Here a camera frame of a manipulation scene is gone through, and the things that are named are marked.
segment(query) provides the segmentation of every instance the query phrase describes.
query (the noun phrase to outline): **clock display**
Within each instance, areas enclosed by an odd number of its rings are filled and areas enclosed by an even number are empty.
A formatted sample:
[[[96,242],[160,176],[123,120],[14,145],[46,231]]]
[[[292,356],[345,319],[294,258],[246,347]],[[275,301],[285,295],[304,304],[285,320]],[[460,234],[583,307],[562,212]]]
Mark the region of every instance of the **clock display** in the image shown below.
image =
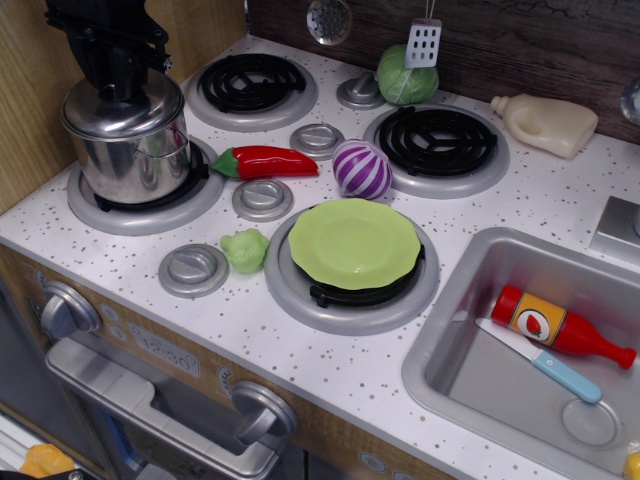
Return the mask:
[[[128,325],[138,346],[189,375],[200,377],[200,361],[195,355],[142,327],[130,322]]]

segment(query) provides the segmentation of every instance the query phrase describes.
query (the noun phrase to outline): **oven handle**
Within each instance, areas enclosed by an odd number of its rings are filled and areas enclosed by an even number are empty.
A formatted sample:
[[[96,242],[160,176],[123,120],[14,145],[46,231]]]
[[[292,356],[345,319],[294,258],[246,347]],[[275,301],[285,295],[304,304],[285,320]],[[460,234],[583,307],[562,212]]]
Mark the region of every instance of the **oven handle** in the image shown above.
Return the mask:
[[[46,362],[54,375],[89,401],[231,479],[266,479],[278,463],[278,454],[261,443],[234,455],[153,408],[151,382],[71,338],[54,344]]]

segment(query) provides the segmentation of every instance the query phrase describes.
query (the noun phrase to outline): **slotted spatula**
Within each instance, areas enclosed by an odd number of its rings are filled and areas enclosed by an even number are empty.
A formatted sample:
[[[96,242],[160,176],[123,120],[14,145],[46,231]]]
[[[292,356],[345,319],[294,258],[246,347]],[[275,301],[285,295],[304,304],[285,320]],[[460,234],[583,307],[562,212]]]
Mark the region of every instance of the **slotted spatula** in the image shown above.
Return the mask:
[[[414,18],[411,23],[407,53],[404,57],[405,68],[434,67],[438,61],[442,22],[432,18],[435,6],[434,0],[429,8],[427,0],[426,18]]]

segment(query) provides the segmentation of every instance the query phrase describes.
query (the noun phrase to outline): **sink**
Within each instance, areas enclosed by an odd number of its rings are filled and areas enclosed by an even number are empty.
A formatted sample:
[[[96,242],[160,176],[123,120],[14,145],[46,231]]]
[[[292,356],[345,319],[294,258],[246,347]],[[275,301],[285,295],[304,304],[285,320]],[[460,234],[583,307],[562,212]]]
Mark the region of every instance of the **sink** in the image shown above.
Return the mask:
[[[569,478],[619,480],[630,446],[640,445],[640,360],[622,370],[553,351],[602,389],[599,403],[583,402],[475,325],[506,284],[640,350],[640,275],[491,228],[471,240],[407,355],[406,388],[425,409]]]

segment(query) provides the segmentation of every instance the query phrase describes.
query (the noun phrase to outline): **stainless steel pot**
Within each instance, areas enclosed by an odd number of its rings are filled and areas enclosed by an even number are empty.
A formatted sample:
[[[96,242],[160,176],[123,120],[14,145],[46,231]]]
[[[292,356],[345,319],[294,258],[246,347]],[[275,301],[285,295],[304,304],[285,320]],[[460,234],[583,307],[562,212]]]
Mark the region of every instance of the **stainless steel pot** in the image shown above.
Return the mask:
[[[87,80],[66,96],[62,123],[89,187],[113,202],[139,204],[176,190],[191,169],[184,96],[169,77],[150,70],[142,94],[114,101]]]

